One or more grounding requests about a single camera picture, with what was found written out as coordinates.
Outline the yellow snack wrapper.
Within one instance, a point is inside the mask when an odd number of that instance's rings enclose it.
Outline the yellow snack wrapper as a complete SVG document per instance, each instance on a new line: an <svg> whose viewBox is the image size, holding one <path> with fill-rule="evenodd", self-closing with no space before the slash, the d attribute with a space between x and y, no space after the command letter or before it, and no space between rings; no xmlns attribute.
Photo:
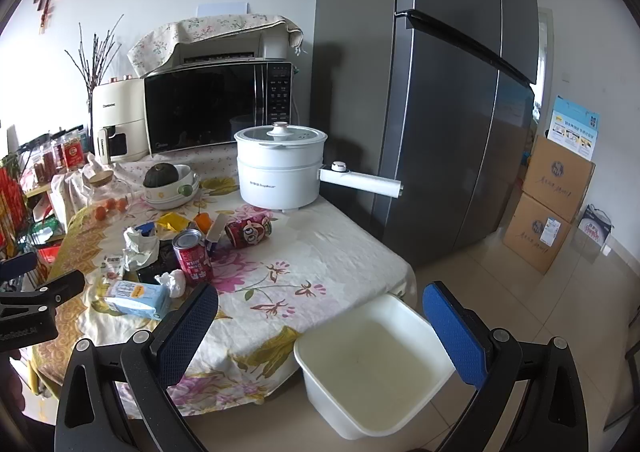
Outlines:
<svg viewBox="0 0 640 452"><path fill-rule="evenodd" d="M181 232L183 230L186 230L190 227L190 224L190 219L187 219L186 217L175 212L165 213L155 222L155 226L157 227L157 229L172 232Z"/></svg>

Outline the blue white box on cartons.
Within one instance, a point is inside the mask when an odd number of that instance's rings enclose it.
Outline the blue white box on cartons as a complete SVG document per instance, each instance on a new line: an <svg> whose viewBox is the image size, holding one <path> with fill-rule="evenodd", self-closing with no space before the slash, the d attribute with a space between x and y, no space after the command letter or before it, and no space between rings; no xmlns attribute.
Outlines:
<svg viewBox="0 0 640 452"><path fill-rule="evenodd" d="M561 96L555 98L547 138L591 161L599 135L600 115Z"/></svg>

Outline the grey refrigerator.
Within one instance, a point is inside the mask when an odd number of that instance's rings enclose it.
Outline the grey refrigerator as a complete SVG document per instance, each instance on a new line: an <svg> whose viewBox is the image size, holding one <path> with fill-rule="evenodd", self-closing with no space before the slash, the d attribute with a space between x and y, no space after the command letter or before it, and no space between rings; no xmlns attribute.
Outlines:
<svg viewBox="0 0 640 452"><path fill-rule="evenodd" d="M537 0L317 0L326 160L404 187L323 195L414 267L484 239L518 176L537 57Z"/></svg>

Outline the white plastic bin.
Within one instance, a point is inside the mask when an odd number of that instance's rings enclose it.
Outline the white plastic bin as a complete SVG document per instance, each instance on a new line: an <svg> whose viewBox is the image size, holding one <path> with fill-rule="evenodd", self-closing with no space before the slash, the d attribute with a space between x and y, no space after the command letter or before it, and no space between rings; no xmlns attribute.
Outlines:
<svg viewBox="0 0 640 452"><path fill-rule="evenodd" d="M431 324L390 294L307 331L294 356L309 402L346 440L399 432L454 374Z"/></svg>

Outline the red cartoon can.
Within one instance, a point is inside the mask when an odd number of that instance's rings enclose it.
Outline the red cartoon can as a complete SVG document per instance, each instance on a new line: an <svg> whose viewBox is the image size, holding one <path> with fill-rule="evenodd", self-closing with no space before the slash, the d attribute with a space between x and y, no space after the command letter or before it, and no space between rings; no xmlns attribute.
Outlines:
<svg viewBox="0 0 640 452"><path fill-rule="evenodd" d="M224 226L231 245L235 249L255 246L270 237L271 219L266 214L256 214L243 219L231 220Z"/></svg>

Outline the white tissue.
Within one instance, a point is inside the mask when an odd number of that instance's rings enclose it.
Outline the white tissue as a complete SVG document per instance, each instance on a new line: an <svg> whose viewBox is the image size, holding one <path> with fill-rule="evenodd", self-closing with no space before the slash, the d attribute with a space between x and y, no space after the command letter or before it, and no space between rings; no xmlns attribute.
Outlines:
<svg viewBox="0 0 640 452"><path fill-rule="evenodd" d="M166 287L170 298L180 298L186 293L186 275L178 268L171 272L163 272L154 277L155 281Z"/></svg>

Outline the dark green squash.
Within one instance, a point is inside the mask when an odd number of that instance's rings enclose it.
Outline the dark green squash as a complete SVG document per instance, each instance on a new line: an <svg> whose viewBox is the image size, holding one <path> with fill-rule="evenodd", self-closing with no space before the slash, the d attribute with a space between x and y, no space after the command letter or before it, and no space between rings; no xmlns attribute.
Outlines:
<svg viewBox="0 0 640 452"><path fill-rule="evenodd" d="M170 163L157 163L149 168L143 179L145 188L158 188L175 183L180 178L179 171Z"/></svg>

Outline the blue biscuit box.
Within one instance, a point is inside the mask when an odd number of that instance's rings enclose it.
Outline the blue biscuit box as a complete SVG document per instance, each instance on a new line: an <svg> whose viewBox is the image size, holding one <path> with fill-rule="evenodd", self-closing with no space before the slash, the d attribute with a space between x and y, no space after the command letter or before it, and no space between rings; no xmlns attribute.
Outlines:
<svg viewBox="0 0 640 452"><path fill-rule="evenodd" d="M122 315L162 320L171 304L167 287L119 280L111 284L103 297L105 304Z"/></svg>

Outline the upper cardboard box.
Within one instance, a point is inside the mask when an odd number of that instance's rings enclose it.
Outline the upper cardboard box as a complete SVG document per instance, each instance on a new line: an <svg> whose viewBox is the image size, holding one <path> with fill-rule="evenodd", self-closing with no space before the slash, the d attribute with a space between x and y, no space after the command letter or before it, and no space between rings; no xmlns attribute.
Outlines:
<svg viewBox="0 0 640 452"><path fill-rule="evenodd" d="M595 169L596 165L580 155L537 136L523 192L559 217L574 221Z"/></svg>

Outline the small blue white carton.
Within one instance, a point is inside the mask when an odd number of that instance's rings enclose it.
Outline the small blue white carton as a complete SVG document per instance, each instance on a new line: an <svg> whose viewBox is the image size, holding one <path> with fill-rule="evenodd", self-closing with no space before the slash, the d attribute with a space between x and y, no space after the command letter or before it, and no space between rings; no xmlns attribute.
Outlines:
<svg viewBox="0 0 640 452"><path fill-rule="evenodd" d="M204 235L204 245L208 255L215 253L221 237L226 232L226 224L228 224L228 215L218 214L206 235Z"/></svg>

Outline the black microwave oven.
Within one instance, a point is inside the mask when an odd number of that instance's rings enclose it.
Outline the black microwave oven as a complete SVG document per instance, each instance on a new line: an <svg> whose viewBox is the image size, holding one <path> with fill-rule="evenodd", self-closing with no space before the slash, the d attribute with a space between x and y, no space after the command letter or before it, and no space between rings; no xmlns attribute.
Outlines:
<svg viewBox="0 0 640 452"><path fill-rule="evenodd" d="M284 59L191 62L143 79L152 154L219 145L247 127L288 122L294 68Z"/></svg>

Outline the plastic bag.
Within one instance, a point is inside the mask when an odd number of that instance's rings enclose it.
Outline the plastic bag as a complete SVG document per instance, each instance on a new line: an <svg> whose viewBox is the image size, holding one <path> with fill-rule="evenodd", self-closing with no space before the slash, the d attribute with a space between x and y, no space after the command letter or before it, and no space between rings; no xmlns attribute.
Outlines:
<svg viewBox="0 0 640 452"><path fill-rule="evenodd" d="M124 261L127 271L137 271L157 261L160 240L155 234L154 227L145 231L129 227L124 231L124 240Z"/></svg>

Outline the white electric pot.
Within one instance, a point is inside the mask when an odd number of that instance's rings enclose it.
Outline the white electric pot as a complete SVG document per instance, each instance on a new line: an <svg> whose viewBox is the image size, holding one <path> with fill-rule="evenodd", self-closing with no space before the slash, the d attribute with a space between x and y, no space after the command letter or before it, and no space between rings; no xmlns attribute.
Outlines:
<svg viewBox="0 0 640 452"><path fill-rule="evenodd" d="M325 165L328 136L315 128L276 122L244 128L234 139L241 198L260 209L300 209L316 201L322 183L392 199L404 190L398 180L354 172L343 161Z"/></svg>

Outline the white bowl stack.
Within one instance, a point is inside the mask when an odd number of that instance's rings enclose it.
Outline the white bowl stack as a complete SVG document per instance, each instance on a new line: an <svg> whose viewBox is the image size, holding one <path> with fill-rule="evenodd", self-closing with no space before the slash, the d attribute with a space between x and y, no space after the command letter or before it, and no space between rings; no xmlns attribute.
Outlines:
<svg viewBox="0 0 640 452"><path fill-rule="evenodd" d="M193 200L200 189L200 177L189 165L176 164L178 179L168 185L143 188L144 201L153 209L167 211L185 205Z"/></svg>

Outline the black plastic tray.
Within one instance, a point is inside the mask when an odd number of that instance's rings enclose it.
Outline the black plastic tray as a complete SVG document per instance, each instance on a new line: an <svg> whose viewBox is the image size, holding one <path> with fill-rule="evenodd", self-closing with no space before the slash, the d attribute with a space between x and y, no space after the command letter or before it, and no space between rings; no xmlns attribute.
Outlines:
<svg viewBox="0 0 640 452"><path fill-rule="evenodd" d="M180 264L172 243L169 240L163 240L160 241L156 261L138 269L136 273L140 282L158 284L160 281L157 280L157 277L163 276L164 273L169 273L179 268Z"/></svg>

